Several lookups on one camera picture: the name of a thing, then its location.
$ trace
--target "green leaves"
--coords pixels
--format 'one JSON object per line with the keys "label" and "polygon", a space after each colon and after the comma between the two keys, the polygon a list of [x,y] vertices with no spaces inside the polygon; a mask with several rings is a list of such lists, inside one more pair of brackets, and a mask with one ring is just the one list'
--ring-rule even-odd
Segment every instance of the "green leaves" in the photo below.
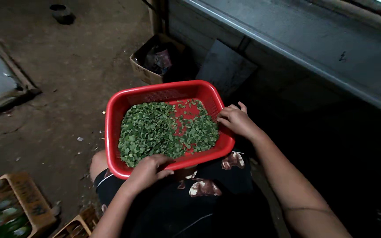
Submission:
{"label": "green leaves", "polygon": [[187,119],[175,115],[177,108],[186,107],[180,103],[149,102],[132,106],[121,123],[118,146],[121,160],[135,167],[141,159],[152,154],[178,158],[186,151],[193,154],[213,147],[219,137],[217,124],[199,100],[187,102],[189,107],[191,103],[197,106],[198,115],[187,111],[183,111]]}

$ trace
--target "basket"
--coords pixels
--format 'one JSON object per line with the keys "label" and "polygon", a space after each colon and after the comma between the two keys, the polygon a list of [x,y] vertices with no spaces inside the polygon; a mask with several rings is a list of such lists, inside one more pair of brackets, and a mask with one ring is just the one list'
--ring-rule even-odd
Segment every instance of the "basket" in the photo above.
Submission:
{"label": "basket", "polygon": [[[126,89],[116,93],[108,102],[105,115],[105,149],[107,162],[110,171],[114,176],[127,179],[133,168],[128,167],[120,158],[118,143],[120,138],[121,122],[127,110],[133,105],[144,102],[169,102],[177,104],[177,100],[198,99],[212,117],[217,122],[217,115],[223,109],[219,93],[213,85],[202,80],[192,80],[175,82],[168,84],[149,85],[134,89]],[[197,108],[192,107],[187,111],[197,114]],[[185,119],[193,116],[183,115]],[[201,164],[222,156],[226,156],[233,149],[235,140],[231,132],[223,127],[219,127],[219,139],[211,149],[194,154],[185,153],[182,157],[174,160],[174,163],[166,166],[165,169],[182,169],[193,165]]]}
{"label": "basket", "polygon": [[8,188],[0,193],[0,199],[14,193],[18,202],[28,217],[32,230],[28,238],[40,237],[57,220],[51,214],[51,208],[41,192],[26,172],[5,174],[0,180],[6,180]]}

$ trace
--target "person's right hand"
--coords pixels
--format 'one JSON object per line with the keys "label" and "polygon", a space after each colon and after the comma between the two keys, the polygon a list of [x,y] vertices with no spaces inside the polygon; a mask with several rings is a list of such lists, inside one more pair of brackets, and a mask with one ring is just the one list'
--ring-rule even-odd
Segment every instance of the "person's right hand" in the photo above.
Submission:
{"label": "person's right hand", "polygon": [[252,139],[262,130],[249,118],[246,106],[241,102],[238,102],[238,105],[241,106],[241,109],[235,105],[223,108],[217,116],[217,121],[234,133]]}
{"label": "person's right hand", "polygon": [[130,177],[123,183],[121,188],[136,196],[156,181],[174,174],[173,170],[161,170],[158,172],[159,166],[171,161],[173,161],[172,158],[163,154],[154,154],[143,158],[133,169]]}

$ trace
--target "red plastic basket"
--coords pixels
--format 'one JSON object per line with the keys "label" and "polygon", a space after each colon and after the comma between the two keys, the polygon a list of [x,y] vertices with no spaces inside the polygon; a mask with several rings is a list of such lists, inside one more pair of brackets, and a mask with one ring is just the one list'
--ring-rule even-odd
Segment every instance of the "red plastic basket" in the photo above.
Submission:
{"label": "red plastic basket", "polygon": [[[144,102],[170,102],[177,104],[177,100],[198,99],[215,122],[217,114],[224,108],[219,93],[213,85],[202,80],[192,80],[168,84],[149,85],[134,89],[126,89],[116,93],[108,102],[105,115],[105,149],[107,152],[108,167],[118,178],[127,179],[133,168],[128,167],[121,159],[118,149],[121,122],[123,116],[133,105]],[[195,107],[187,108],[187,111],[198,114]],[[183,115],[185,119],[193,116]],[[227,155],[233,149],[235,140],[230,131],[225,127],[219,127],[219,139],[211,149],[194,154],[186,153],[174,160],[165,169],[182,169],[189,166],[201,164]]]}

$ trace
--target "concrete floor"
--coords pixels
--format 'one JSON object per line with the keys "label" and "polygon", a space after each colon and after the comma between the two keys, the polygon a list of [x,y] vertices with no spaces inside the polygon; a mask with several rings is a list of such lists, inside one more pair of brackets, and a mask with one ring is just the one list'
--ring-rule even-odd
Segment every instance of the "concrete floor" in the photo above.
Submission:
{"label": "concrete floor", "polygon": [[[53,3],[70,7],[75,23],[58,24]],[[104,148],[102,111],[114,93],[145,85],[129,56],[150,37],[137,0],[0,0],[0,40],[43,92],[0,115],[0,176],[27,171],[50,203],[61,201],[58,229],[82,206],[98,205],[82,178]]]}

